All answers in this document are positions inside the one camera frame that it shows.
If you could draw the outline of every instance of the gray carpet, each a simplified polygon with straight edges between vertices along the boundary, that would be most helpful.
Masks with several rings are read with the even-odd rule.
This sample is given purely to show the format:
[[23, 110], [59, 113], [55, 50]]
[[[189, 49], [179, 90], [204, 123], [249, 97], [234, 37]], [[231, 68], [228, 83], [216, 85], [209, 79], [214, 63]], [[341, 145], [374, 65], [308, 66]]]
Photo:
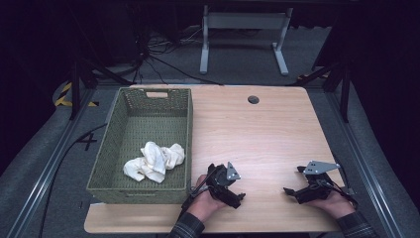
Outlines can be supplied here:
[[[154, 55], [167, 63], [188, 73], [188, 76], [157, 60], [147, 59], [143, 63], [136, 78], [137, 83], [202, 83], [192, 77], [205, 78], [223, 84], [278, 85], [292, 83], [297, 75], [310, 73], [310, 68], [327, 37], [329, 29], [315, 28], [307, 30], [291, 29], [286, 35], [283, 54], [289, 69], [289, 76], [281, 76], [276, 65], [274, 54], [270, 48], [277, 32], [213, 32], [210, 40], [209, 70], [206, 75], [199, 74], [201, 45], [192, 43], [169, 53]], [[112, 68], [115, 71], [124, 65]], [[134, 74], [125, 75], [129, 80]], [[315, 108], [316, 114], [325, 133], [332, 152], [345, 168], [355, 199], [360, 203], [360, 211], [366, 216], [381, 237], [391, 237], [387, 232], [385, 221], [378, 213], [377, 202], [372, 199], [367, 182], [361, 175], [356, 157], [361, 157], [369, 166], [377, 179], [389, 209], [404, 237], [420, 237], [420, 217], [418, 210], [410, 200], [402, 185], [389, 166], [379, 144], [376, 142], [368, 124], [367, 117], [360, 105], [354, 89], [351, 90], [349, 104], [350, 123], [343, 127], [341, 118], [337, 116], [337, 98], [335, 94], [324, 93], [320, 85], [324, 79], [309, 83], [306, 88]], [[82, 90], [88, 101], [99, 102], [99, 106], [85, 107], [76, 122], [68, 121], [70, 107], [59, 106], [56, 113], [34, 136], [27, 146], [16, 157], [8, 170], [0, 178], [0, 236], [7, 237], [15, 224], [33, 187], [49, 159], [54, 153], [63, 132], [69, 125], [67, 149], [80, 135], [102, 125], [110, 110], [115, 92], [120, 85], [112, 80], [100, 80], [93, 92]], [[58, 88], [52, 100], [61, 92]], [[359, 154], [349, 142], [345, 129], [350, 129], [356, 139]], [[56, 179], [53, 182], [51, 199], [42, 237], [161, 237], [157, 234], [88, 234], [83, 229], [84, 219], [91, 202], [95, 202], [85, 190], [92, 169], [104, 128], [94, 132], [93, 139], [86, 151], [85, 143], [76, 143], [65, 156]], [[27, 225], [22, 227], [22, 237], [39, 235], [46, 207], [47, 197], [36, 205], [34, 213], [29, 216]], [[327, 234], [325, 237], [343, 237], [341, 233]]]

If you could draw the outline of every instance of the white cloth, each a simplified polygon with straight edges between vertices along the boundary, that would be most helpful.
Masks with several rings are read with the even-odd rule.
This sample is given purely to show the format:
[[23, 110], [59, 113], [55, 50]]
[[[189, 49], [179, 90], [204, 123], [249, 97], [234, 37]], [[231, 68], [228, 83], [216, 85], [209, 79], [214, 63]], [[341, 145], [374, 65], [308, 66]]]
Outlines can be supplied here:
[[164, 180], [166, 170], [172, 170], [181, 165], [185, 159], [184, 150], [178, 144], [170, 148], [159, 147], [155, 142], [147, 142], [141, 148], [144, 157], [128, 161], [123, 168], [124, 175], [137, 181], [148, 177], [161, 183]]

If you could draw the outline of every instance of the hand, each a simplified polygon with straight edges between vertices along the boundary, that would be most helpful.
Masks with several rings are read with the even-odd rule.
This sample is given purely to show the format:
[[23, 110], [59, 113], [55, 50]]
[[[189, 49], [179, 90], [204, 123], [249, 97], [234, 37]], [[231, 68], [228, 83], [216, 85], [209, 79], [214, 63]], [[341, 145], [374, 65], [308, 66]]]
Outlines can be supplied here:
[[[206, 178], [205, 175], [200, 176], [197, 180], [197, 186]], [[214, 199], [209, 190], [201, 192], [188, 207], [186, 212], [197, 217], [201, 222], [205, 222], [217, 210], [227, 206], [225, 202]]]
[[331, 191], [327, 199], [316, 199], [306, 202], [306, 204], [325, 210], [334, 219], [356, 212], [352, 204], [334, 190]]

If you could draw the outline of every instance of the basket handle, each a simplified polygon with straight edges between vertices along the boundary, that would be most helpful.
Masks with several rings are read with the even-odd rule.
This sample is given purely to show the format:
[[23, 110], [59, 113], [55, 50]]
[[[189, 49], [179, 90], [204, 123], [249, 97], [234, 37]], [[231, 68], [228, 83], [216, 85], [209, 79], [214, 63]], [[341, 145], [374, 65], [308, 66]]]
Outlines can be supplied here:
[[166, 89], [166, 88], [142, 88], [142, 91], [145, 93], [146, 97], [168, 98], [171, 89]]
[[156, 196], [153, 192], [147, 192], [147, 193], [130, 193], [128, 191], [123, 191], [126, 197], [132, 197], [132, 196]]

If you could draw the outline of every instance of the green plastic basket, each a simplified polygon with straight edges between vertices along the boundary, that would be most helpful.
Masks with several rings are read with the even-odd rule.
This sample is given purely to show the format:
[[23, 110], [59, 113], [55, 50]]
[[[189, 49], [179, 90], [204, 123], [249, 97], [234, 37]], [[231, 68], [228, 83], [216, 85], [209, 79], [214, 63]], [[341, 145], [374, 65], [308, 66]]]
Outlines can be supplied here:
[[[123, 173], [148, 141], [185, 150], [183, 164], [166, 171], [162, 183]], [[191, 142], [190, 89], [120, 88], [86, 189], [105, 203], [182, 203], [191, 180]]]

